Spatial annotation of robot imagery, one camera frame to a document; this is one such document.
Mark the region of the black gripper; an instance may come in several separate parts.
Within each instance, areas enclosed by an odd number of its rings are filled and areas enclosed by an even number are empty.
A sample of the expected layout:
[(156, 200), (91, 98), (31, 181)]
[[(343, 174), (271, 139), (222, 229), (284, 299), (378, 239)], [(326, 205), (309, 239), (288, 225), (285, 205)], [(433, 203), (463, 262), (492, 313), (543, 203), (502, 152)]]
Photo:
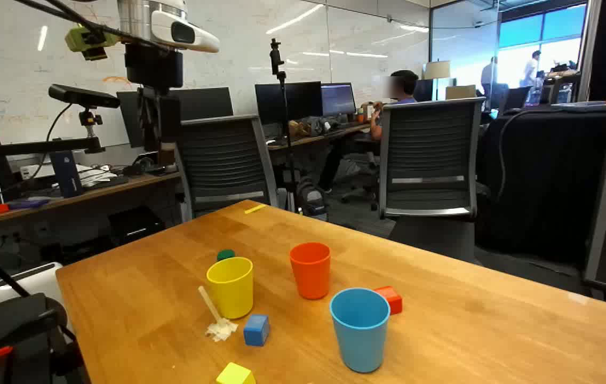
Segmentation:
[(183, 84), (183, 55), (156, 46), (127, 44), (123, 54), (127, 78), (156, 90)]

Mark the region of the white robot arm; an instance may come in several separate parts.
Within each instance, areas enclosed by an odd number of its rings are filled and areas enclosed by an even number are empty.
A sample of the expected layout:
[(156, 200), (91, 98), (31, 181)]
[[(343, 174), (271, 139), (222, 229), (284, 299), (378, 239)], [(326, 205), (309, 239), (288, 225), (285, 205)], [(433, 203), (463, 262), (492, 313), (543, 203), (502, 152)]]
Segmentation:
[(185, 0), (118, 0), (127, 78), (166, 94), (183, 84), (182, 50), (220, 51), (220, 38), (197, 26)]

